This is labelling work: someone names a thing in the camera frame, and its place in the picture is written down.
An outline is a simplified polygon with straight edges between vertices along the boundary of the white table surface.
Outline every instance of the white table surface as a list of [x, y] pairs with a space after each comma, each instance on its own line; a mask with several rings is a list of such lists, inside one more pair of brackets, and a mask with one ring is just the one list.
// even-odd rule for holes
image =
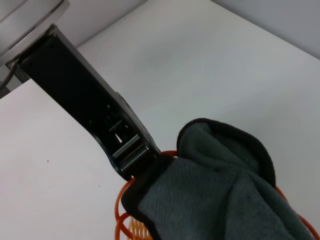
[[[162, 150], [198, 117], [259, 138], [320, 230], [319, 60], [209, 0], [149, 0], [79, 50]], [[113, 239], [124, 181], [89, 133], [33, 81], [0, 113], [1, 239]]]

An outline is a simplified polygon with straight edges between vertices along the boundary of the white wall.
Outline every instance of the white wall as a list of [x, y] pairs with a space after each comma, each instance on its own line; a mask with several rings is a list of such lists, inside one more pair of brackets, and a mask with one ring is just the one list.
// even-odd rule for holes
[[69, 9], [56, 24], [75, 46], [79, 46], [145, 1], [69, 0]]
[[213, 0], [320, 59], [320, 1]]

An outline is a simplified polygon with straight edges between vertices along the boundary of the microfiber cloth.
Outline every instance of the microfiber cloth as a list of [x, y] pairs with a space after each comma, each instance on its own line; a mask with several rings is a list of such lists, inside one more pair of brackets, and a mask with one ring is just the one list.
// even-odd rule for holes
[[201, 118], [181, 130], [177, 152], [162, 155], [121, 199], [155, 240], [314, 239], [277, 193], [273, 163], [255, 137]]

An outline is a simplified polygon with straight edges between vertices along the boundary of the black cloth edge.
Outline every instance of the black cloth edge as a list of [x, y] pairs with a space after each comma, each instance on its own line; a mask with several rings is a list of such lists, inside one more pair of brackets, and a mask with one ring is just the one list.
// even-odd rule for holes
[[125, 190], [121, 197], [121, 203], [126, 212], [131, 216], [134, 216], [138, 221], [144, 223], [154, 240], [161, 240], [155, 224], [139, 211], [138, 205], [148, 192], [149, 188], [167, 170], [172, 162], [172, 157], [161, 154], [157, 161], [146, 169], [142, 175], [136, 178], [133, 184]]
[[243, 144], [251, 152], [251, 154], [259, 161], [259, 165], [261, 166], [259, 175], [264, 180], [266, 180], [273, 188], [276, 188], [276, 173], [274, 165], [265, 146], [251, 134], [223, 122], [210, 120], [207, 118], [197, 118], [187, 123], [179, 132], [177, 138], [176, 149], [178, 156], [180, 155], [180, 141], [185, 130], [189, 128], [191, 125], [198, 123], [205, 123], [210, 127], [213, 133], [217, 133], [224, 137], [231, 138]]

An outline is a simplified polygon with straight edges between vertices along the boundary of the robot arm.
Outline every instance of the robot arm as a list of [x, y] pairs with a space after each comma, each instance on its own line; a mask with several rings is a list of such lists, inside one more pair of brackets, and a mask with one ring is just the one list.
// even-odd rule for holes
[[0, 65], [11, 67], [2, 86], [22, 71], [96, 139], [119, 175], [128, 181], [143, 173], [160, 150], [127, 102], [52, 24], [67, 2], [0, 3]]

